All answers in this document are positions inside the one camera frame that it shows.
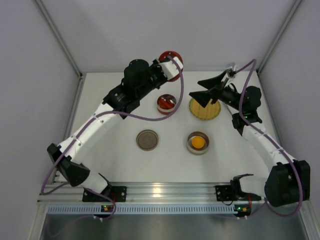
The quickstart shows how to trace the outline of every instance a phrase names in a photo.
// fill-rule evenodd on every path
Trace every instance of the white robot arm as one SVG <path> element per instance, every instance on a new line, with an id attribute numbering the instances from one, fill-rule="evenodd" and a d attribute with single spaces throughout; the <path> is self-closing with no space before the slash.
<path id="1" fill-rule="evenodd" d="M 189 93 L 204 108 L 208 103 L 214 104 L 217 100 L 236 110 L 242 104 L 242 114 L 246 121 L 239 113 L 235 113 L 232 115 L 233 127 L 254 147 L 268 168 L 268 178 L 252 172 L 235 176 L 230 181 L 232 193 L 228 199 L 241 200 L 245 199 L 248 194 L 254 194 L 267 198 L 274 207 L 298 202 L 301 193 L 293 172 L 293 164 L 301 181 L 302 199 L 308 200 L 310 197 L 309 164 L 305 160 L 297 161 L 266 132 L 257 113 L 262 96 L 258 87 L 248 86 L 241 103 L 241 94 L 237 92 L 232 83 L 227 84 L 229 78 L 234 77 L 236 73 L 232 68 L 228 68 L 217 77 L 198 81 L 198 84 L 207 90 Z"/>
<path id="2" fill-rule="evenodd" d="M 151 65 L 142 59 L 131 61 L 124 70 L 120 85 L 109 92 L 93 115 L 68 139 L 59 145 L 52 143 L 47 148 L 51 160 L 58 162 L 57 169 L 72 187 L 82 186 L 109 195 L 112 187 L 109 181 L 85 167 L 84 158 L 109 129 L 139 107 L 143 97 L 164 83 L 179 78 L 176 65 L 183 69 L 181 56 L 173 51 L 164 54 Z"/>

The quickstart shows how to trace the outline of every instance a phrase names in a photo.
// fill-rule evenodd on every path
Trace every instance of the black mounting bracket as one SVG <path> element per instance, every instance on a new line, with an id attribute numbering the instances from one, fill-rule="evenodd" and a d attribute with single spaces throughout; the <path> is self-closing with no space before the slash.
<path id="1" fill-rule="evenodd" d="M 112 199 L 117 203 L 126 202 L 127 198 L 127 187 L 126 186 L 112 186 L 108 198 Z M 85 203 L 98 203 L 98 202 L 107 202 L 107 200 L 103 197 L 97 196 L 92 192 L 84 189 L 82 195 L 82 201 Z"/>
<path id="2" fill-rule="evenodd" d="M 249 197 L 251 201 L 260 201 L 261 197 L 252 193 L 243 193 L 239 195 L 238 192 L 234 189 L 232 185 L 216 185 L 215 193 L 216 200 L 222 202 L 226 205 L 231 205 L 235 201 L 248 201 Z M 234 214 L 236 217 L 245 217 L 249 216 L 252 211 L 251 204 L 235 204 L 234 211 L 237 212 Z"/>

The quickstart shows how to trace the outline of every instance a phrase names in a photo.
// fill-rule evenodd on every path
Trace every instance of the white table surface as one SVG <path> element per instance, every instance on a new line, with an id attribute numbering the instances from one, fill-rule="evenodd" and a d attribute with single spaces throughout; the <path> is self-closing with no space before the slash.
<path id="1" fill-rule="evenodd" d="M 83 164 L 111 182 L 221 183 L 247 173 L 267 177 L 267 167 L 261 157 L 233 128 L 232 117 L 223 104 L 219 116 L 209 121 L 199 120 L 189 112 L 189 92 L 204 90 L 197 82 L 220 73 L 184 72 L 183 101 L 172 117 L 159 122 L 127 117 L 91 149 Z M 248 72 L 241 72 L 233 81 L 238 91 L 242 90 L 247 75 Z M 92 115 L 122 77 L 123 73 L 118 72 L 86 75 L 72 132 Z M 256 73 L 249 84 L 260 87 Z M 178 98 L 180 81 L 168 82 L 160 90 L 153 90 L 132 113 L 150 118 L 163 117 L 156 109 L 156 100 L 162 94 Z M 259 117 L 275 137 L 264 96 L 261 102 L 257 110 Z M 145 129 L 154 130 L 159 136 L 158 146 L 152 151 L 143 151 L 136 144 L 137 134 Z M 186 148 L 187 136 L 194 131 L 204 132 L 210 139 L 209 150 L 203 155 L 193 155 Z"/>

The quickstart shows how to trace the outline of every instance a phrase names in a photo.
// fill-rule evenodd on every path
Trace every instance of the metal floor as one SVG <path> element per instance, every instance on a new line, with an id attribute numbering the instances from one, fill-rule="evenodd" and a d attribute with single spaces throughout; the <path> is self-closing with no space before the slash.
<path id="1" fill-rule="evenodd" d="M 285 212 L 294 211 L 286 208 Z M 208 214 L 116 215 L 85 218 L 50 238 L 80 215 L 47 215 L 41 240 L 307 240 L 301 216 L 282 218 L 267 208 L 248 220 Z"/>

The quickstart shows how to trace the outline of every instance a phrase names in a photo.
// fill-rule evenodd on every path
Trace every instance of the round container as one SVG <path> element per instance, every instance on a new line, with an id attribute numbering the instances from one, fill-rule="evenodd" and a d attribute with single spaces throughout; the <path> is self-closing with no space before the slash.
<path id="1" fill-rule="evenodd" d="M 172 58 L 174 57 L 178 57 L 178 59 L 181 61 L 182 64 L 184 64 L 184 61 L 182 60 L 182 57 L 179 53 L 177 53 L 176 51 L 165 51 L 164 53 L 162 53 L 160 56 L 159 56 L 159 60 L 162 61 L 164 60 L 168 55 L 170 55 Z M 179 79 L 179 74 L 175 77 L 173 77 L 172 79 L 168 80 L 168 82 L 174 82 L 174 81 L 177 81 Z"/>
<path id="2" fill-rule="evenodd" d="M 203 108 L 194 98 L 191 98 L 189 102 L 189 110 L 193 116 L 201 120 L 212 120 L 217 117 L 221 111 L 221 105 L 219 101 L 215 104 L 208 104 Z"/>
<path id="3" fill-rule="evenodd" d="M 136 144 L 143 151 L 151 151 L 158 145 L 159 138 L 155 131 L 146 129 L 136 136 Z"/>
<path id="4" fill-rule="evenodd" d="M 168 115 L 176 108 L 177 100 L 170 94 L 164 94 L 156 100 L 156 109 L 163 115 Z"/>
<path id="5" fill-rule="evenodd" d="M 206 151 L 208 151 L 209 144 L 210 144 L 210 140 L 208 136 L 201 131 L 192 132 L 186 140 L 186 148 L 189 150 L 190 153 L 196 154 L 196 155 L 201 155 L 201 154 L 204 154 Z"/>

